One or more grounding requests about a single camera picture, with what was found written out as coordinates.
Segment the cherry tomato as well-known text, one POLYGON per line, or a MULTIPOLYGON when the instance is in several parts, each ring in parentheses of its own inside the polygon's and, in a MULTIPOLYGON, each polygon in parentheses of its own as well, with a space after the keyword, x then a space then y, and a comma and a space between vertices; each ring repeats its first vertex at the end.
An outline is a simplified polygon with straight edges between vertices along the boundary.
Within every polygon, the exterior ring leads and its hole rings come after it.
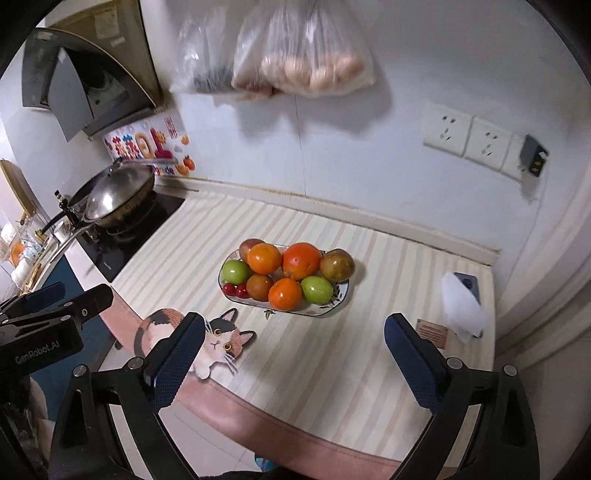
POLYGON ((238 287, 236 287, 236 296, 242 299, 249 298, 249 291, 247 290, 245 285, 239 285, 238 287))
POLYGON ((233 297, 236 295, 236 286, 235 284, 224 283, 222 286, 222 291, 225 295, 233 297))

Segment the green apple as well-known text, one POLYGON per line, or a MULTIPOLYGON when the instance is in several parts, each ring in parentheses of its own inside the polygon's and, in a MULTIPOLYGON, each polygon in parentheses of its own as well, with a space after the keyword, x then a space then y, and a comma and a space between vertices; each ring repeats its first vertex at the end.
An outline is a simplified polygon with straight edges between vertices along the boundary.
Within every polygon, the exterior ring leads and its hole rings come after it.
POLYGON ((244 284, 250 274, 249 265, 242 260, 230 259, 221 267, 221 280, 232 285, 244 284))
POLYGON ((311 275, 301 280, 301 289, 308 303, 315 305, 328 304, 332 299, 334 287, 324 277, 311 275))

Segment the dark orange tangerine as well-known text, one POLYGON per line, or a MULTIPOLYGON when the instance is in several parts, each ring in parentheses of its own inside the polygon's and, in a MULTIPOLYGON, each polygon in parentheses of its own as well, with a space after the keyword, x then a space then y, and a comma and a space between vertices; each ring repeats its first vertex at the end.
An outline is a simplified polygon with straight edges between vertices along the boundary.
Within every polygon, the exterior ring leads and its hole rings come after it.
POLYGON ((273 279, 268 275, 253 274, 246 281, 245 287, 249 297, 259 302, 269 300, 270 288, 273 286, 273 279))

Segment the brownish red-green apple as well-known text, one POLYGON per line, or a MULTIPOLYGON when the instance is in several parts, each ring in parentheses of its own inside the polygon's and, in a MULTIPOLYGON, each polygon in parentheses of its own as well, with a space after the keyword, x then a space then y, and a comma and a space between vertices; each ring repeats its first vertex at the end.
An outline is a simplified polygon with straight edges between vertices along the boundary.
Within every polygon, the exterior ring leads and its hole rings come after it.
POLYGON ((332 249, 322 255, 320 271, 325 279, 334 283, 342 283, 353 276, 356 271, 356 264, 347 251, 332 249))

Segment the red apple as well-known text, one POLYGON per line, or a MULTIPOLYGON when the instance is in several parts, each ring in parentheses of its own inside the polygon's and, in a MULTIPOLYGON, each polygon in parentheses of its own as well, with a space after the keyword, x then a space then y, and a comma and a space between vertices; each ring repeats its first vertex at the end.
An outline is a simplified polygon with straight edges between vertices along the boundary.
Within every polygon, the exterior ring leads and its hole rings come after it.
POLYGON ((249 251, 252 250, 252 247, 259 245, 260 243, 263 243, 263 240, 259 238, 249 238, 245 241, 242 241, 238 248, 240 260, 246 263, 247 259, 249 258, 249 251))

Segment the large orange persimmon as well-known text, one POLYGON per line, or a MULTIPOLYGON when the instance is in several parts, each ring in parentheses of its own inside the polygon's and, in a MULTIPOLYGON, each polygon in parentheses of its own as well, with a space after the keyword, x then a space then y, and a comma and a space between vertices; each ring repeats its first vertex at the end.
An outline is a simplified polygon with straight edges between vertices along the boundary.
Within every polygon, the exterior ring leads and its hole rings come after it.
POLYGON ((301 281, 314 275, 322 259, 322 252, 307 242, 294 243, 283 252, 283 276, 301 281))

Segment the blue cabinet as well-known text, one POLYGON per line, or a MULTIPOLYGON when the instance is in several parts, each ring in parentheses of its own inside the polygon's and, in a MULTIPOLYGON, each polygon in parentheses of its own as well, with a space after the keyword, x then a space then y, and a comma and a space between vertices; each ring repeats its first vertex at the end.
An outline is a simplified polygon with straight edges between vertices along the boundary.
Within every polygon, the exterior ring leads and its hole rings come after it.
POLYGON ((51 328, 50 352, 42 358, 49 357, 54 363, 31 374, 45 396, 49 420, 57 420, 73 369, 84 364, 90 371, 97 371, 113 341, 114 337, 99 316, 90 318, 81 328, 75 327, 72 320, 66 321, 65 326, 51 328))

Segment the cat shaped placemat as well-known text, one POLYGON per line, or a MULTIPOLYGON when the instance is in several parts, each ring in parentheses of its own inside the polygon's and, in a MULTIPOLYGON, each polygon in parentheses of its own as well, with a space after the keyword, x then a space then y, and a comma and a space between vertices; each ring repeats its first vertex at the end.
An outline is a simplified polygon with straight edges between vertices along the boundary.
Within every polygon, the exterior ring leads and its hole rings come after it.
MULTIPOLYGON (((135 333, 134 354, 144 358, 159 340, 173 333, 183 318, 183 313, 170 308, 159 309, 146 317, 135 333)), ((189 369, 195 377, 200 380, 208 379, 211 368, 216 364, 225 365, 232 374, 238 371, 235 361, 245 346, 256 339, 256 332, 240 330, 235 324, 236 319, 238 310, 230 308, 221 316, 205 321, 204 344, 189 369)))

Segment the white tissue paper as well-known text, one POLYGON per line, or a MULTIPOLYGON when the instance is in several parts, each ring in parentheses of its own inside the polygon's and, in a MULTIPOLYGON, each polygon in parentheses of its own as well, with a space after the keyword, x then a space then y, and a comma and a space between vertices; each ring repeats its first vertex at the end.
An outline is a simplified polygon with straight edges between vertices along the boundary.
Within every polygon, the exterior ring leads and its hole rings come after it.
POLYGON ((467 344, 482 337, 489 315, 454 273, 446 272, 441 281, 443 319, 459 340, 467 344))

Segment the dark blue phone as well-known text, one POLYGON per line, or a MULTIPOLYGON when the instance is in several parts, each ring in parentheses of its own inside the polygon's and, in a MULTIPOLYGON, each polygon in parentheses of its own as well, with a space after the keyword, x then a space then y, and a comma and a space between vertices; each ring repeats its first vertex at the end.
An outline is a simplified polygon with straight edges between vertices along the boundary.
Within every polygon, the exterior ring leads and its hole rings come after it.
POLYGON ((481 303, 478 279, 466 273, 455 272, 454 275, 472 293, 476 301, 481 303))

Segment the blue slipper left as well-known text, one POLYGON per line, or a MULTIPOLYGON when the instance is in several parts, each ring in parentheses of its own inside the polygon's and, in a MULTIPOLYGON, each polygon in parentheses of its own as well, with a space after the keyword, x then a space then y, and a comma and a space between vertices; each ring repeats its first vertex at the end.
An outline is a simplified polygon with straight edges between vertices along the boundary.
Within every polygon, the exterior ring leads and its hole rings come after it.
POLYGON ((254 455, 254 463, 256 463, 256 466, 263 472, 273 471, 273 469, 276 469, 277 467, 276 462, 263 458, 259 454, 254 455))

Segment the black range hood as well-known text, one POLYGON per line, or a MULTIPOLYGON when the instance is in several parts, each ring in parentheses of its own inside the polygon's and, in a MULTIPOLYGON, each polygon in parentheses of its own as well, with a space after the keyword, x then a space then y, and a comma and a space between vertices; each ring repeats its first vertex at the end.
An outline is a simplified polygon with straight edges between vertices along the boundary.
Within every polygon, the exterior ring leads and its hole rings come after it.
POLYGON ((22 105, 46 110, 64 138, 91 138, 150 115, 156 96, 115 57, 83 37, 36 28, 24 43, 22 105))

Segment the black plug adapter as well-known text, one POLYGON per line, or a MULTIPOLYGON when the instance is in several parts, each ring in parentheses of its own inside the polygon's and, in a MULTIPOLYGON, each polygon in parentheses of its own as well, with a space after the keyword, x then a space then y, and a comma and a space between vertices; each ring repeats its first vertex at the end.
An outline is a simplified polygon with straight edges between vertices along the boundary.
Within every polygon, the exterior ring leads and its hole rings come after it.
POLYGON ((521 169, 538 178, 549 157, 549 151, 533 136, 526 135, 520 151, 521 169))

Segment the plastic bag of eggs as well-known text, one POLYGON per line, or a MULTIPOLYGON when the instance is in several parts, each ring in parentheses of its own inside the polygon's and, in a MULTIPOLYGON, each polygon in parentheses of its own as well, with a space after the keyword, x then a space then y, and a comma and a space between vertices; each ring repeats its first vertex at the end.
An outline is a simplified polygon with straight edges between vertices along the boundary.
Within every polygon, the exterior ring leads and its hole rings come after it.
POLYGON ((321 98, 375 82, 373 55, 344 1, 259 1, 243 20, 235 89, 321 98))

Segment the white wall socket right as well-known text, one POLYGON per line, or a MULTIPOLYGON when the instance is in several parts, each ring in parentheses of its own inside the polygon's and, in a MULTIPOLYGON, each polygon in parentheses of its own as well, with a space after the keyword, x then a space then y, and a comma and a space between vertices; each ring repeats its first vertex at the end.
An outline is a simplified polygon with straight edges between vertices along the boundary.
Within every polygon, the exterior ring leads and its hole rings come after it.
POLYGON ((501 167, 502 174, 518 182, 522 181, 522 176, 524 173, 520 159, 524 142, 525 138, 523 136, 518 134, 512 135, 507 155, 501 167))

